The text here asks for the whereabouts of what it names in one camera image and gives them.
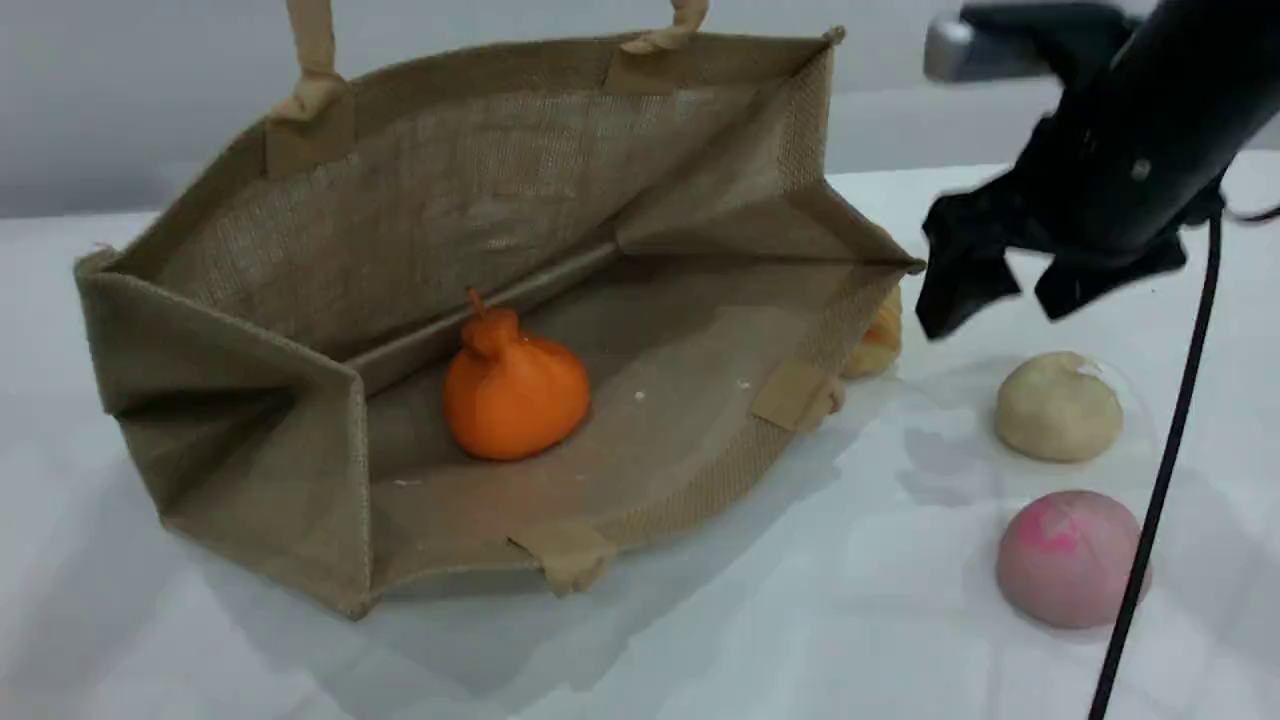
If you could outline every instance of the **gray wall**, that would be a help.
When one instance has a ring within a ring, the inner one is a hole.
[[[666,0],[333,0],[348,77],[498,40],[664,24]],[[713,0],[707,28],[844,24],[832,172],[998,161],[1052,82],[928,87],[929,19],[959,0]],[[1155,0],[1126,0],[1147,10]],[[296,76],[283,0],[0,0],[0,215],[157,206]]]

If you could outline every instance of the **burlap fabric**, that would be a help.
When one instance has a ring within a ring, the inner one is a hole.
[[[838,407],[831,378],[918,270],[823,179],[841,38],[494,45],[346,82],[325,0],[302,77],[77,282],[104,407],[164,523],[360,616],[436,573],[582,589],[689,530]],[[593,382],[518,464],[440,415],[467,287]]]

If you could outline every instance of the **pink dough ball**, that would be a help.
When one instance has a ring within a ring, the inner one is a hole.
[[[1046,495],[1000,541],[996,580],[1014,607],[1056,628],[1115,623],[1138,550],[1138,520],[1096,492]],[[1142,592],[1151,587],[1151,566]]]

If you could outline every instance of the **black wire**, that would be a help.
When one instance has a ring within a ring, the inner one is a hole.
[[[1107,715],[1107,703],[1111,701],[1111,691],[1120,669],[1124,641],[1129,637],[1129,628],[1133,625],[1133,616],[1138,610],[1138,600],[1142,597],[1142,582],[1147,575],[1147,565],[1151,562],[1151,550],[1156,544],[1160,514],[1165,509],[1169,482],[1174,477],[1174,464],[1178,461],[1178,447],[1183,442],[1187,414],[1192,406],[1196,375],[1199,373],[1201,354],[1204,351],[1204,336],[1208,333],[1208,316],[1213,310],[1213,296],[1217,293],[1217,272],[1221,258],[1222,217],[1215,215],[1208,220],[1208,261],[1204,265],[1204,288],[1201,291],[1199,310],[1196,311],[1196,328],[1192,331],[1192,343],[1187,350],[1187,365],[1183,368],[1183,379],[1178,388],[1178,402],[1174,404],[1174,421],[1169,428],[1169,439],[1165,441],[1165,454],[1160,459],[1160,470],[1156,471],[1156,487],[1151,491],[1147,518],[1142,521],[1138,551],[1134,553],[1133,568],[1129,570],[1129,583],[1125,585],[1124,600],[1120,602],[1120,614],[1116,618],[1115,629],[1111,630],[1107,655],[1102,661],[1102,673],[1098,676],[1097,689],[1093,692],[1089,720],[1103,720]]]
[[[1253,215],[1240,215],[1238,213],[1233,213],[1231,210],[1228,210],[1226,214],[1236,223],[1245,225],[1261,225],[1262,223],[1270,223],[1271,220],[1280,218],[1280,205],[1276,205],[1270,210],[1256,213]]]

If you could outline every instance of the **white tablecloth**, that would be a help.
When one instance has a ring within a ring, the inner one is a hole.
[[[840,176],[924,255],[932,199],[996,168]],[[1280,154],[1229,176],[1280,200]],[[768,482],[591,593],[531,574],[426,583],[351,624],[166,534],[100,413],[73,258],[150,215],[0,222],[0,717],[874,717],[1080,720],[1106,633],[1016,616],[993,543],[1030,498],[1087,487],[1140,516],[1199,291],[1180,274],[1051,325],[1033,299],[927,345],[908,316],[892,374],[850,388]],[[1019,258],[1032,287],[1042,260]],[[1274,717],[1280,707],[1280,223],[1226,228],[1222,287],[1115,720]],[[919,278],[906,281],[914,305]],[[1001,379],[1029,355],[1102,361],[1126,411],[1083,468],[1002,450]]]

